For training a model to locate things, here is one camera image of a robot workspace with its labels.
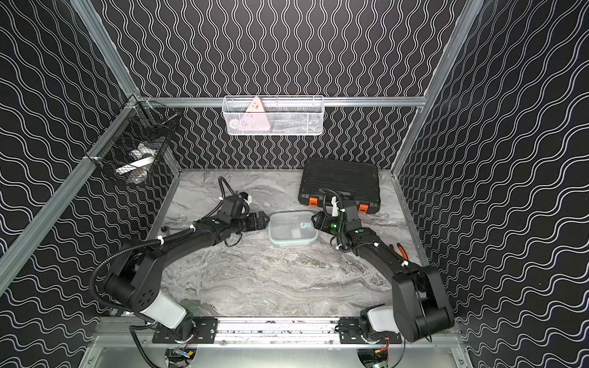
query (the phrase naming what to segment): white wire mesh basket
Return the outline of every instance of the white wire mesh basket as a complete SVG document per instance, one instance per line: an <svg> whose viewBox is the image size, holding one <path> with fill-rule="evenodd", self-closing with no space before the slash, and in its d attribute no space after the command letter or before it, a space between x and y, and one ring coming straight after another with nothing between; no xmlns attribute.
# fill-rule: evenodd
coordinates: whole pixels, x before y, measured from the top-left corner
<svg viewBox="0 0 589 368"><path fill-rule="evenodd" d="M256 96L225 96L223 117L230 135L323 134L323 96L258 96L265 112L246 112Z"/></svg>

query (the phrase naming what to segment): white cylindrical object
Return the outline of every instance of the white cylindrical object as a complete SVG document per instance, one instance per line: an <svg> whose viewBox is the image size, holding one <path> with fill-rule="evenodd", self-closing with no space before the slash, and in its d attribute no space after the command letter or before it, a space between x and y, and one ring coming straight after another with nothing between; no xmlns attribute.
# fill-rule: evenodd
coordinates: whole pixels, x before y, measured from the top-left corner
<svg viewBox="0 0 589 368"><path fill-rule="evenodd" d="M141 311L169 329L175 329L186 316L186 309L160 291L149 307Z"/></svg>

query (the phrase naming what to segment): black corrugated cable conduit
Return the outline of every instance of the black corrugated cable conduit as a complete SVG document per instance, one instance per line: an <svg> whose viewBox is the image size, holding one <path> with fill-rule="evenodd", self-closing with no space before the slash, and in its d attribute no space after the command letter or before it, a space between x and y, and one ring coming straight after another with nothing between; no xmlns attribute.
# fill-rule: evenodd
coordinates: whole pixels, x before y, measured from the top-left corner
<svg viewBox="0 0 589 368"><path fill-rule="evenodd" d="M186 230L182 230L182 231L179 231L178 233L167 236L167 237L163 238L163 240L164 240L164 243L168 243L170 241L177 241L179 239L184 238L185 236L192 234L193 232L194 232L193 228L188 228ZM122 309L122 310L131 312L132 310L129 307L124 306L122 304L113 303L109 300L106 300L105 298L101 297L100 294L98 294L98 290L96 289L96 277L98 276L98 272L100 272L100 270L103 269L109 262L111 262L112 260L114 260L115 258L117 258L118 256L120 256L122 254L125 254L127 252L131 252L134 250L148 248L148 247L155 247L155 246L159 247L160 244L161 244L161 240L159 240L159 239L147 240L147 241L144 241L140 244L132 246L130 248L125 248L123 250L120 250L120 251L116 252L115 254L111 255L109 258L105 259L101 264L98 265L98 267L96 267L96 269L90 275L90 280L88 282L88 288L90 289L90 295L92 295L92 297L94 299L96 299L96 301L99 304L102 304L103 306L107 306L109 308Z"/></svg>

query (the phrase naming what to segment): metal mounting plate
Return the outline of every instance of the metal mounting plate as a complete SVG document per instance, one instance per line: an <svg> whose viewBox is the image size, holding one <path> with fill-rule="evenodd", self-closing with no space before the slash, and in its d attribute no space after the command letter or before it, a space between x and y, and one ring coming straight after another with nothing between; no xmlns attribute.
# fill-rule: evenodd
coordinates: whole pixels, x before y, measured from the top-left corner
<svg viewBox="0 0 589 368"><path fill-rule="evenodd" d="M362 339L360 337L360 334L357 333L360 331L360 325L359 325L358 318L354 318L354 317L341 318L337 322L337 324L347 327L347 329L342 329L341 331L339 331L340 344L362 344L362 345L366 344L366 341L364 341L364 339ZM403 343L403 340L401 339L401 334L399 334L397 332L386 331L386 332L381 332L380 334L378 334L376 336L382 335L382 338L384 339L386 337L386 334L389 335L389 340L390 340L389 344L394 345L394 344Z"/></svg>
<svg viewBox="0 0 589 368"><path fill-rule="evenodd" d="M194 327L198 334L190 343L194 344L212 344L215 342L217 335L217 326L219 321L213 317L199 317L193 319ZM176 335L165 327L158 326L153 334L151 342L154 344L170 344L175 342Z"/></svg>

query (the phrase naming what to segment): black plastic toolbox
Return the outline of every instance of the black plastic toolbox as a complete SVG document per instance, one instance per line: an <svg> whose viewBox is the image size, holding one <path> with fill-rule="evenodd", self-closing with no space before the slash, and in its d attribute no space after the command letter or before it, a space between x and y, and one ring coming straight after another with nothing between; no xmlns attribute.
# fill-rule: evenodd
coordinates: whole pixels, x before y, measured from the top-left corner
<svg viewBox="0 0 589 368"><path fill-rule="evenodd" d="M307 159L300 182L299 202L321 208L325 198L330 207L332 196L321 193L323 188L351 195L360 213L373 214L380 210L378 169L372 164L317 157Z"/></svg>

